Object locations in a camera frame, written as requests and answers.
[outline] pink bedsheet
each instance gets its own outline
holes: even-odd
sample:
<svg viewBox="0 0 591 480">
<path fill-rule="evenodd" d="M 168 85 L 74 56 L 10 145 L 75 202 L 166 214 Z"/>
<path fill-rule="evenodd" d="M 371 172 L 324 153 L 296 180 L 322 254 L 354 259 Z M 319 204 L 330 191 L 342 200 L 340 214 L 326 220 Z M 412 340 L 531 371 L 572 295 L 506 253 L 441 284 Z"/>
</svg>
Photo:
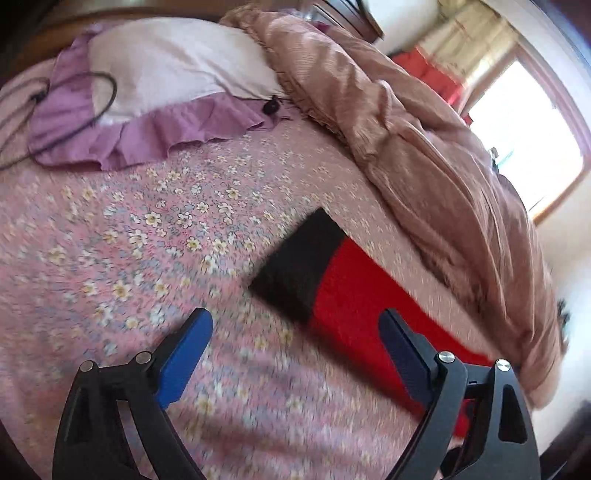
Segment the pink bedsheet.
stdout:
<svg viewBox="0 0 591 480">
<path fill-rule="evenodd" d="M 0 419 L 41 477 L 79 364 L 126 362 L 202 306 L 213 339 L 168 413 L 209 480 L 383 478 L 415 420 L 245 290 L 321 205 L 436 321 L 495 356 L 341 144 L 304 118 L 119 172 L 1 172 Z"/>
</svg>

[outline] black cable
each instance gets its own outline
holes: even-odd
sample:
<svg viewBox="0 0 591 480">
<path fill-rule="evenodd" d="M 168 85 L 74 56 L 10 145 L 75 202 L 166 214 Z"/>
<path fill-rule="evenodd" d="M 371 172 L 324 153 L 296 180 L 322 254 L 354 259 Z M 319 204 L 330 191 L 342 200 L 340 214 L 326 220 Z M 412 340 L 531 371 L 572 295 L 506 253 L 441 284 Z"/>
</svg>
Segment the black cable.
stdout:
<svg viewBox="0 0 591 480">
<path fill-rule="evenodd" d="M 14 158 L 12 160 L 9 160 L 6 163 L 3 163 L 3 165 L 0 166 L 0 171 L 6 170 L 7 168 L 12 167 L 13 165 L 15 165 L 16 163 L 22 161 L 22 160 L 26 160 L 27 158 L 30 157 L 35 157 L 35 155 L 39 155 L 43 152 L 46 152 L 48 150 L 51 150 L 52 148 L 55 148 L 56 146 L 68 141 L 69 139 L 75 137 L 77 134 L 79 134 L 80 132 L 82 132 L 83 130 L 86 130 L 88 127 L 92 127 L 96 121 L 102 117 L 105 113 L 107 113 L 107 111 L 111 108 L 111 106 L 113 105 L 114 101 L 115 101 L 115 97 L 117 96 L 117 81 L 115 80 L 115 78 L 107 72 L 81 72 L 81 73 L 76 73 L 64 80 L 62 80 L 61 82 L 58 82 L 54 85 L 51 85 L 50 80 L 46 77 L 35 77 L 32 79 L 28 79 L 22 83 L 20 83 L 19 85 L 17 85 L 16 87 L 11 88 L 9 91 L 7 91 L 4 95 L 2 95 L 0 97 L 0 104 L 8 97 L 10 97 L 11 95 L 13 95 L 15 92 L 17 92 L 18 90 L 21 90 L 22 88 L 26 87 L 27 85 L 34 83 L 34 82 L 43 82 L 46 84 L 44 90 L 40 90 L 37 93 L 33 93 L 28 100 L 26 101 L 26 103 L 24 103 L 22 106 L 20 106 L 19 108 L 17 108 L 15 111 L 11 112 L 4 120 L 2 120 L 2 122 L 0 122 L 0 129 L 4 128 L 4 126 L 12 119 L 14 118 L 18 113 L 22 112 L 23 110 L 25 110 L 27 107 L 32 106 L 31 111 L 29 113 L 26 114 L 25 118 L 18 124 L 18 126 L 10 133 L 10 135 L 7 136 L 6 140 L 4 141 L 4 143 L 2 143 L 2 145 L 0 145 L 0 154 L 3 152 L 3 150 L 6 148 L 6 146 L 14 139 L 14 137 L 16 136 L 16 134 L 18 133 L 18 131 L 24 127 L 24 125 L 27 124 L 27 122 L 30 120 L 30 118 L 33 115 L 33 112 L 35 111 L 35 107 L 37 105 L 39 105 L 41 102 L 43 102 L 47 96 L 53 92 L 54 90 L 58 89 L 59 87 L 67 84 L 68 82 L 71 82 L 74 79 L 80 78 L 80 77 L 94 77 L 94 78 L 102 78 L 107 80 L 112 87 L 112 93 L 111 93 L 111 98 L 109 99 L 109 102 L 107 102 L 106 106 L 99 112 L 97 113 L 93 118 L 91 118 L 90 120 L 88 120 L 87 122 L 83 123 L 81 126 L 79 126 L 78 128 L 72 130 L 72 132 L 68 132 L 65 135 L 62 135 L 58 138 L 56 138 L 55 140 L 52 140 L 51 142 L 49 142 L 47 145 L 44 145 L 41 148 L 38 148 L 34 151 L 29 151 L 28 153 L 26 153 L 25 155 L 23 155 L 22 157 L 18 157 L 18 158 Z"/>
</svg>

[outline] headboard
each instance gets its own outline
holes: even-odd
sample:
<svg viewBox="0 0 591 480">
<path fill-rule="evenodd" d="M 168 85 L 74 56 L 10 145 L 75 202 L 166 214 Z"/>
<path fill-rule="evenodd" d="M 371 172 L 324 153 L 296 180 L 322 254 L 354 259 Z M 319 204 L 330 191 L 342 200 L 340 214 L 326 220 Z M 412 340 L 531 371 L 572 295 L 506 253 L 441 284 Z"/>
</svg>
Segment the headboard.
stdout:
<svg viewBox="0 0 591 480">
<path fill-rule="evenodd" d="M 164 16 L 218 21 L 225 12 L 247 3 L 267 10 L 293 8 L 312 20 L 339 25 L 370 43 L 383 36 L 365 0 L 61 0 L 43 18 L 2 77 L 10 78 L 54 57 L 96 21 Z"/>
</svg>

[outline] metal screw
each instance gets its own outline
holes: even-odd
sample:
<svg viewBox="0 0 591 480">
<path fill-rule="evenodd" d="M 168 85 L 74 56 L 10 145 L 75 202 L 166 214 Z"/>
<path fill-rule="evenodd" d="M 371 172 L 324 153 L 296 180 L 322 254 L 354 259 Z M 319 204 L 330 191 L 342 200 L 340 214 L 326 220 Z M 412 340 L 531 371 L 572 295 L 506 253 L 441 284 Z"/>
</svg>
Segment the metal screw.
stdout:
<svg viewBox="0 0 591 480">
<path fill-rule="evenodd" d="M 150 360 L 152 360 L 150 352 L 140 352 L 135 356 L 135 361 L 139 364 L 147 364 Z"/>
<path fill-rule="evenodd" d="M 447 351 L 439 352 L 437 356 L 444 364 L 451 364 L 456 359 L 456 356 L 453 353 Z"/>
<path fill-rule="evenodd" d="M 511 364 L 507 360 L 504 360 L 502 358 L 496 361 L 496 367 L 502 372 L 508 372 L 509 370 L 511 370 Z"/>
<path fill-rule="evenodd" d="M 80 364 L 80 371 L 81 372 L 90 372 L 92 368 L 95 366 L 95 363 L 92 360 L 84 360 Z"/>
</svg>

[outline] bright window light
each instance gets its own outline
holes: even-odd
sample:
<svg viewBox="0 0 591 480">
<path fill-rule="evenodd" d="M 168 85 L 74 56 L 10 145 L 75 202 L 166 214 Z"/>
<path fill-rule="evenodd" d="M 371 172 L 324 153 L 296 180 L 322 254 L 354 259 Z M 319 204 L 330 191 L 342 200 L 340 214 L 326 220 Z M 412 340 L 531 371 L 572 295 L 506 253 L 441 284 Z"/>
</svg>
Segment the bright window light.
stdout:
<svg viewBox="0 0 591 480">
<path fill-rule="evenodd" d="M 470 117 L 471 129 L 485 147 L 497 149 L 499 171 L 530 215 L 556 199 L 583 168 L 566 121 L 518 61 L 492 84 Z"/>
</svg>

